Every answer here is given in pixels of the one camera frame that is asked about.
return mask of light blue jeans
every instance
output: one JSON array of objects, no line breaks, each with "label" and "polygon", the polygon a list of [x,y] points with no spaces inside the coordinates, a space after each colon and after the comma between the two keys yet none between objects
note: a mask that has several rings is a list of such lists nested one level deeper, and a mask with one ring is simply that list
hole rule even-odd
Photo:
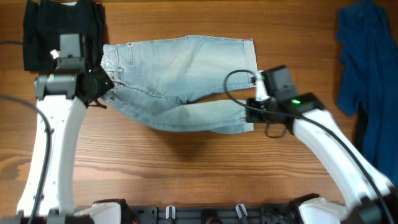
[{"label": "light blue jeans", "polygon": [[[105,45],[101,66],[115,84],[103,100],[150,127],[223,134],[253,130],[245,108],[231,100],[192,103],[224,92],[224,78],[233,70],[257,71],[251,39],[188,35]],[[228,90],[250,88],[250,80],[250,74],[237,73]]]}]

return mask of table surface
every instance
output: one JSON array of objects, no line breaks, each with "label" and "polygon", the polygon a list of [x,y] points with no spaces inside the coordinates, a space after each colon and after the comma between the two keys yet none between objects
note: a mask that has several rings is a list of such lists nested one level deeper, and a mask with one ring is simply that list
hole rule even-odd
[{"label": "table surface", "polygon": [[[289,66],[299,92],[313,92],[351,139],[354,118],[336,106],[343,67],[335,39],[337,10],[354,1],[106,2],[106,42],[188,34],[254,39],[257,66]],[[398,37],[397,4],[380,1]],[[1,40],[22,40],[23,3],[0,4]],[[34,103],[36,73],[25,72],[22,47],[0,46],[0,93]],[[253,90],[237,91],[246,99]],[[227,99],[224,94],[203,101]],[[0,217],[13,215],[29,174],[36,115],[2,101]],[[304,144],[288,134],[264,135],[264,124],[233,136],[167,133],[119,111],[89,108],[77,142],[73,191],[77,206],[107,198],[130,205],[215,206],[288,202],[312,192],[343,201],[334,181]]]}]

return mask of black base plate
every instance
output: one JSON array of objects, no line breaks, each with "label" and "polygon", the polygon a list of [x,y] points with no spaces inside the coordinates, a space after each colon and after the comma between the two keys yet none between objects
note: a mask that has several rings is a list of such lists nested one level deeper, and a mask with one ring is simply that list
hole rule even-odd
[{"label": "black base plate", "polygon": [[[249,224],[288,224],[287,204],[269,204],[260,207],[246,207]],[[165,218],[165,208],[155,206],[136,207],[130,209],[138,216],[140,224],[170,224]],[[201,212],[204,209],[217,211],[218,218],[224,224],[240,224],[234,207],[184,207],[175,208],[174,224],[202,224]]]}]

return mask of green led light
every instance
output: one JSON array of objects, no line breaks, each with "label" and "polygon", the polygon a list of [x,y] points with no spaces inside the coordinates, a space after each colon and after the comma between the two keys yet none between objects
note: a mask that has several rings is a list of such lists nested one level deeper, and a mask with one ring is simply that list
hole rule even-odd
[{"label": "green led light", "polygon": [[301,102],[299,100],[292,100],[292,103],[294,104],[301,104]]}]

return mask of folded clothing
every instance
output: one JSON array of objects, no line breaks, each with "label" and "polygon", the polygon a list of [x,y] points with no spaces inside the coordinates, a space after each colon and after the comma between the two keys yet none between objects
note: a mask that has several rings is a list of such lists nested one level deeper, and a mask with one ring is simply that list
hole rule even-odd
[{"label": "folded clothing", "polygon": [[344,65],[337,105],[359,111],[355,143],[363,156],[398,185],[398,49],[384,10],[371,0],[338,11]]},{"label": "folded clothing", "polygon": [[95,42],[98,65],[103,55],[105,13],[102,4],[92,0],[78,0],[65,5],[50,0],[40,4],[28,0],[24,16],[25,71],[51,69],[51,50],[60,50],[60,34],[82,33]]},{"label": "folded clothing", "polygon": [[[251,39],[188,35],[176,39],[104,45],[101,66],[115,87],[105,102],[128,117],[164,131],[253,130],[245,108],[231,100],[192,102],[222,93],[223,81],[237,69],[257,71]],[[251,74],[228,80],[228,90],[251,87]]]}]

